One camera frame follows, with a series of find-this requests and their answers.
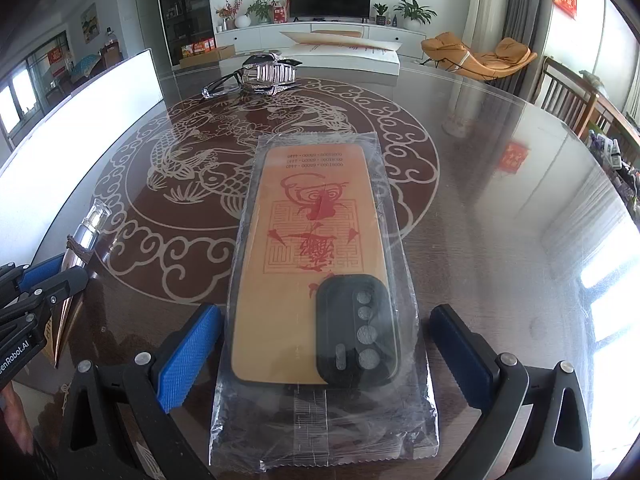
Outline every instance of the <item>round white vase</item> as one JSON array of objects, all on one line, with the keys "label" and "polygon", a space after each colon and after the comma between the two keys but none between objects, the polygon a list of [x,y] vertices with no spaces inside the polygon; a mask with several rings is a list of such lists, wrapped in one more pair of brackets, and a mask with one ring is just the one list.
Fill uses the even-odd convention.
[{"label": "round white vase", "polygon": [[404,20],[404,28],[406,28],[407,30],[418,32],[421,27],[422,23],[418,20]]},{"label": "round white vase", "polygon": [[236,18],[236,27],[245,28],[251,25],[251,18],[246,14],[241,14]]}]

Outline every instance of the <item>blue gripper pad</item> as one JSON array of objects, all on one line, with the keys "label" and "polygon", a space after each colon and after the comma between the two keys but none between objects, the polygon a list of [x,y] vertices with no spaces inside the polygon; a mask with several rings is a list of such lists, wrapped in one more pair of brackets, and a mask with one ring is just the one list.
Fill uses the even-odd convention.
[{"label": "blue gripper pad", "polygon": [[483,411],[490,408],[499,368],[493,362],[496,354],[488,343],[472,333],[447,304],[431,311],[429,332],[468,405]]},{"label": "blue gripper pad", "polygon": [[65,253],[59,254],[25,270],[22,274],[22,280],[20,281],[20,293],[27,292],[32,286],[59,273],[64,255]]},{"label": "blue gripper pad", "polygon": [[219,308],[207,305],[203,310],[158,372],[156,392],[165,413],[182,405],[220,336],[222,314]]}]

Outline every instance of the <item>glass tabletop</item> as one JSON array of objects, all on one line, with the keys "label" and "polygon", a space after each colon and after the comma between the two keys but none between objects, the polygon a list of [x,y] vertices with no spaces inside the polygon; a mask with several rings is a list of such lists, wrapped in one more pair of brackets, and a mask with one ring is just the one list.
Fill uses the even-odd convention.
[{"label": "glass tabletop", "polygon": [[[60,232],[74,231],[92,197],[114,208],[60,366],[39,355],[17,376],[46,394],[23,400],[43,446],[56,446],[80,360],[118,364],[153,351],[197,304],[225,303],[258,134],[376,131],[422,319],[449,303],[497,352],[537,367],[570,361],[589,417],[593,476],[610,473],[639,431],[638,380],[628,370],[638,351],[640,234],[580,140],[510,94],[414,63],[397,78],[301,68],[295,90],[201,102],[200,89],[240,62],[163,78],[164,104],[96,162],[36,254],[41,261],[63,249]],[[437,456],[267,475],[437,476],[479,412],[426,342]],[[218,358],[210,356],[172,412],[204,462]],[[492,476],[508,466],[527,415],[523,408]]]}]

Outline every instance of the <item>phone case in plastic packaging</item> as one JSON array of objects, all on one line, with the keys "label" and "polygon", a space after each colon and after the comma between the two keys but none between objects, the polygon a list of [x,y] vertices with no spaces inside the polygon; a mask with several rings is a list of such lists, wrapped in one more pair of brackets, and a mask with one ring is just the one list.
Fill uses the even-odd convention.
[{"label": "phone case in plastic packaging", "polygon": [[437,450],[377,135],[260,137],[232,264],[210,464],[261,472]]}]

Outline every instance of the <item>human hand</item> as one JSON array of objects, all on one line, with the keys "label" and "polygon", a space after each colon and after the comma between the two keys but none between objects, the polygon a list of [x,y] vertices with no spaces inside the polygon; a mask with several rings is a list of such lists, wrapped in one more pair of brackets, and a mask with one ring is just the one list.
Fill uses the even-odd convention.
[{"label": "human hand", "polygon": [[4,422],[23,453],[33,454],[33,433],[24,414],[22,401],[9,382],[0,392],[4,397]]}]

